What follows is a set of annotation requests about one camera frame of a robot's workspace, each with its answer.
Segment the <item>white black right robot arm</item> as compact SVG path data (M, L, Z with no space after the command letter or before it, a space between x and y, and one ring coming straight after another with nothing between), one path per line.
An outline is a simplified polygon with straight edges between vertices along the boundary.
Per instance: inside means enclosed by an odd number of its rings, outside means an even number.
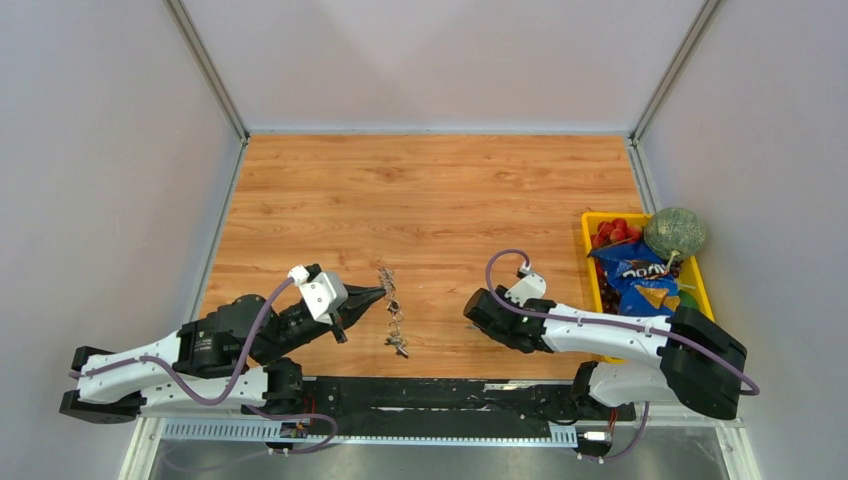
M517 306L480 288L464 315L489 338L522 353L608 357L580 367L574 377L571 403L584 417L633 402L676 400L700 415L733 420L740 398L759 392L744 373L744 345L690 307L669 316L620 316L540 298Z

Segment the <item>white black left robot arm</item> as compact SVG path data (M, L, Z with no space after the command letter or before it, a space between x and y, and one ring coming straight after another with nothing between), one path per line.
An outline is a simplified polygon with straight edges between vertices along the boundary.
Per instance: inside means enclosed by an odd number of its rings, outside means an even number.
M324 335L346 342L388 292L385 284L346 284L317 264L295 266L270 296L242 295L147 345L78 347L69 371L76 385L58 411L101 425L177 412L314 414L317 401L291 353Z

